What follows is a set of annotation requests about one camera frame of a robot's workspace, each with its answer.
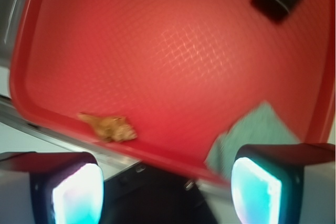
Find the stainless steel surface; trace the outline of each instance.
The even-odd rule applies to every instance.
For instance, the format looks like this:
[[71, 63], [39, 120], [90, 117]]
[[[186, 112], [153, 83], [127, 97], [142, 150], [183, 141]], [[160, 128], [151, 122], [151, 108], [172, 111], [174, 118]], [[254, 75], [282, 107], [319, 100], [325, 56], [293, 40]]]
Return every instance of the stainless steel surface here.
[[26, 0], [0, 0], [0, 65], [8, 67]]

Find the cyan light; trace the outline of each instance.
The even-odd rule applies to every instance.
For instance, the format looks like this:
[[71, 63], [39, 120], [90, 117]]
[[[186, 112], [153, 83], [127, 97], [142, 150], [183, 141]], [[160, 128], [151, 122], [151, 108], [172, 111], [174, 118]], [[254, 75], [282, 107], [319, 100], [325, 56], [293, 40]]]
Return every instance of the cyan light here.
[[52, 191], [56, 224], [98, 223], [103, 204], [103, 174], [85, 164]]
[[236, 160], [231, 178], [233, 203], [242, 223], [279, 221], [282, 183], [247, 157]]

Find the fried food piece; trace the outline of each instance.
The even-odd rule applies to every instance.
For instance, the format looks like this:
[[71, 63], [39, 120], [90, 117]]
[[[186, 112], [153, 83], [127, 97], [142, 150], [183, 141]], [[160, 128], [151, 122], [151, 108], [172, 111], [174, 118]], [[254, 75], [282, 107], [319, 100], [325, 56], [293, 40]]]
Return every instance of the fried food piece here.
[[78, 118], [81, 121], [88, 123], [93, 128], [96, 135], [105, 142], [122, 142], [137, 137], [135, 130], [127, 122], [125, 116], [99, 117], [79, 113]]

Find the light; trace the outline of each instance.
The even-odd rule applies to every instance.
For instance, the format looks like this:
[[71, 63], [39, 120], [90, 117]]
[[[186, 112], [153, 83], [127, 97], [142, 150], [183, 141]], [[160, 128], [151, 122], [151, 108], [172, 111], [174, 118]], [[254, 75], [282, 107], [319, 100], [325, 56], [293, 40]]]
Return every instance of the light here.
[[52, 191], [56, 224], [98, 223], [103, 203], [103, 174], [85, 164]]
[[247, 157], [236, 160], [231, 178], [233, 203], [242, 223], [278, 223], [282, 183]]

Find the green napkin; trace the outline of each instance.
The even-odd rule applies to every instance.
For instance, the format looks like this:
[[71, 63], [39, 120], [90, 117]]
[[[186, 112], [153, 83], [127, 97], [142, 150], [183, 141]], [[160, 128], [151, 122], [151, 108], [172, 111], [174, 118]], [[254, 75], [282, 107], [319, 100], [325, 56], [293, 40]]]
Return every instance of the green napkin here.
[[297, 137], [276, 115], [271, 105], [264, 102], [217, 138], [205, 163], [208, 168], [230, 180], [236, 154], [243, 145], [298, 143]]

